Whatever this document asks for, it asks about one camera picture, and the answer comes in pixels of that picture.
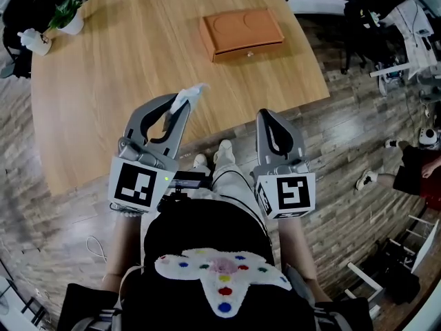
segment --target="red dot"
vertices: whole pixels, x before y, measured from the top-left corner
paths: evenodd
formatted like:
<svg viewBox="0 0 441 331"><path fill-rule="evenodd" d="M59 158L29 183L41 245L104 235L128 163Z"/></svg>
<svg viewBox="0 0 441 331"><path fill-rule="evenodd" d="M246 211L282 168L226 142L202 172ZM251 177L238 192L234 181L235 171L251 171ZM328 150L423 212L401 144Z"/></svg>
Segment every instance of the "red dot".
<svg viewBox="0 0 441 331"><path fill-rule="evenodd" d="M221 295L230 295L233 291L231 288L224 287L224 288L221 288L220 290L218 290L218 292Z"/></svg>

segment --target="person's arm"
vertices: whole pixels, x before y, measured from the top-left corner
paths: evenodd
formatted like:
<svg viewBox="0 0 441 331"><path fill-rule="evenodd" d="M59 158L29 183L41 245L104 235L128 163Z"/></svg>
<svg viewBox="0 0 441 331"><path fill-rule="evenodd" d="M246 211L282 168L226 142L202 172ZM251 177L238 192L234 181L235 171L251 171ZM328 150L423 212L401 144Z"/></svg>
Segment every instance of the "person's arm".
<svg viewBox="0 0 441 331"><path fill-rule="evenodd" d="M278 231L282 262L297 270L317 302L332 301L317 282L316 264L306 242L300 218L279 220Z"/></svg>
<svg viewBox="0 0 441 331"><path fill-rule="evenodd" d="M423 178L429 178L433 171L441 166L441 156L439 156L435 161L425 164L421 169L421 175Z"/></svg>
<svg viewBox="0 0 441 331"><path fill-rule="evenodd" d="M141 217L119 216L112 247L107 257L102 290L119 293L121 280L129 268L141 261Z"/></svg>

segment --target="orange box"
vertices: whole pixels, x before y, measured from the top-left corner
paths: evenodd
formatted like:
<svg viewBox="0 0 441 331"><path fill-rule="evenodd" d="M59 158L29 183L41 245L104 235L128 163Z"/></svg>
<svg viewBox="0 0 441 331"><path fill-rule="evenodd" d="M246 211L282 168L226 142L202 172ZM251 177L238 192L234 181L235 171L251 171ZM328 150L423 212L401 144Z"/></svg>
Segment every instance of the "orange box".
<svg viewBox="0 0 441 331"><path fill-rule="evenodd" d="M206 16L199 29L213 62L270 52L279 49L285 39L274 14L267 8Z"/></svg>

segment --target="table top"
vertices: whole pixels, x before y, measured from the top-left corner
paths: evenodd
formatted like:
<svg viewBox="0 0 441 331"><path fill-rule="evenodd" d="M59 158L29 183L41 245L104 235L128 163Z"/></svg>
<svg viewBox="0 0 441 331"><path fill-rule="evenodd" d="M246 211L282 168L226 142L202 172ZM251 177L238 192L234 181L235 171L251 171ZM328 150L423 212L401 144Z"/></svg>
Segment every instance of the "table top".
<svg viewBox="0 0 441 331"><path fill-rule="evenodd" d="M212 63L202 16L271 8L285 36L276 52ZM89 0L77 36L51 31L51 51L32 58L32 113L52 194L110 171L135 108L196 83L210 86L191 114L183 144L329 96L305 34L285 0ZM161 136L160 124L149 135Z"/></svg>

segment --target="red shirt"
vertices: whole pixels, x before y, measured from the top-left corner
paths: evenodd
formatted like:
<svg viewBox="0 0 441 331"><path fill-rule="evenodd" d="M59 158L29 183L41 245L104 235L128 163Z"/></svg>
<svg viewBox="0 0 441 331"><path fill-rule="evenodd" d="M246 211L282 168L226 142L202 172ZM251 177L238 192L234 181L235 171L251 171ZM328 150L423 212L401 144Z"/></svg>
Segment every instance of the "red shirt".
<svg viewBox="0 0 441 331"><path fill-rule="evenodd" d="M422 164L428 164L441 157L441 151L422 151ZM420 196L426 199L427 205L434 210L441 210L441 167L425 179L421 176Z"/></svg>

